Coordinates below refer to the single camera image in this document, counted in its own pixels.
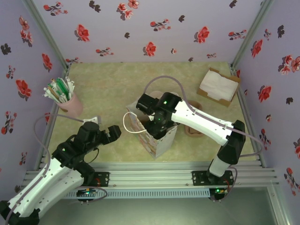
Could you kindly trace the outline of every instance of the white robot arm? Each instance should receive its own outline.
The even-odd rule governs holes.
[[[246,137],[196,115],[196,113],[217,121],[225,127],[245,132],[243,122],[237,120],[235,123],[231,123],[220,120],[194,107],[191,111],[185,101],[169,92],[164,93],[161,99],[154,99],[143,94],[139,98],[136,108],[149,116],[150,120],[145,124],[145,128],[156,139],[163,137],[166,130],[174,123],[181,123],[200,131],[220,144],[221,148],[207,171],[210,180],[222,177],[230,165],[237,164]]]
[[[81,185],[94,186],[92,183],[99,187],[100,184],[94,182],[95,170],[84,162],[84,156],[99,145],[116,141],[121,131],[118,126],[109,127],[108,133],[100,131],[94,118],[84,122],[77,135],[58,145],[49,168],[45,166],[21,193],[9,201],[0,202],[0,214],[4,219],[13,210],[8,219],[10,225],[37,225],[39,219],[71,190]],[[41,179],[40,182],[34,186],[38,179]]]

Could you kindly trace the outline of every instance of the floral wallpaper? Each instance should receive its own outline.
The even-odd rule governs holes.
[[[53,105],[43,87],[63,68],[21,1],[0,2],[0,28],[0,200],[9,200],[34,169],[40,145],[33,123]],[[45,128],[45,120],[37,124],[40,138]]]
[[[300,221],[299,7],[298,0],[274,1],[237,66],[267,166],[281,179],[291,224]]]
[[[232,62],[262,2],[33,1],[64,58],[77,63]]]

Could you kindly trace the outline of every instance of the pen holder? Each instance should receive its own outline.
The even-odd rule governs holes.
[[[56,104],[61,108],[62,111],[71,117],[78,117],[83,112],[83,105],[75,93],[73,93],[73,97],[69,101]]]

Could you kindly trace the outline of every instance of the purple cable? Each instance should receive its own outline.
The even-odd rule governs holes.
[[[39,117],[33,124],[33,131],[34,131],[34,136],[36,138],[36,140],[42,145],[42,147],[46,150],[46,158],[49,160],[49,162],[46,164],[45,166],[45,171],[43,172],[42,176],[36,181],[34,182],[34,184],[27,190],[25,191],[25,193],[18,199],[18,201],[15,202],[14,206],[12,207],[12,209],[10,210],[10,212],[8,213],[7,217],[6,217],[6,220],[5,220],[5,225],[8,225],[8,221],[11,217],[11,214],[14,212],[14,210],[16,209],[17,205],[20,204],[20,202],[23,200],[23,198],[42,180],[42,178],[45,176],[45,174],[47,173],[49,167],[50,167],[50,152],[48,150],[48,148],[44,145],[44,143],[38,138],[37,136],[37,133],[36,133],[36,124],[37,122],[42,119],[42,118],[45,118],[46,116],[61,116],[61,117],[65,117],[65,118],[68,118],[68,119],[71,119],[71,120],[76,120],[78,122],[82,122],[83,123],[83,120],[79,120],[79,119],[76,119],[76,118],[73,118],[73,117],[69,117],[69,116],[65,116],[65,115],[60,115],[60,114],[46,114],[46,115],[43,115],[41,117]]]
[[[181,89],[181,92],[182,92],[182,95],[183,95],[183,100],[186,102],[188,108],[193,112],[194,109],[193,109],[192,106],[188,103],[188,99],[187,99],[187,96],[186,96],[186,94],[185,94],[185,92],[184,92],[184,89],[183,89],[182,84],[181,84],[177,79],[175,79],[174,77],[171,77],[171,76],[165,76],[165,75],[164,75],[164,76],[158,76],[158,77],[154,78],[153,80],[151,80],[151,81],[146,85],[146,87],[145,87],[145,89],[144,89],[144,93],[146,93],[146,90],[148,89],[148,87],[149,87],[149,85],[150,85],[151,83],[153,83],[154,81],[156,81],[157,79],[160,79],[160,78],[170,78],[170,79],[174,80],[174,81],[180,86],[180,89]],[[211,119],[211,118],[209,118],[209,117],[207,117],[207,116],[205,116],[205,115],[201,115],[201,114],[198,113],[198,112],[195,112],[195,114],[198,115],[198,116],[201,116],[202,118],[204,118],[204,119],[206,119],[206,120],[208,120],[208,121],[210,121],[210,122],[212,122],[212,123],[214,123],[214,124],[217,124],[217,125],[219,125],[219,126],[221,126],[221,127],[223,127],[223,128],[226,128],[226,129],[231,130],[231,131],[233,131],[233,132],[235,132],[235,133],[239,133],[239,134],[241,134],[241,135],[247,136],[247,137],[253,139],[254,141],[256,141],[256,142],[258,142],[258,143],[260,144],[261,149],[260,149],[258,152],[251,153],[251,154],[241,155],[240,157],[256,156],[256,155],[259,155],[259,154],[262,152],[262,149],[263,149],[264,145],[263,145],[263,143],[262,143],[259,139],[257,139],[256,137],[253,137],[252,135],[246,134],[245,132],[236,130],[236,129],[234,129],[234,128],[227,127],[227,126],[225,126],[224,124],[219,123],[218,121],[215,121],[215,120],[213,120],[213,119]]]

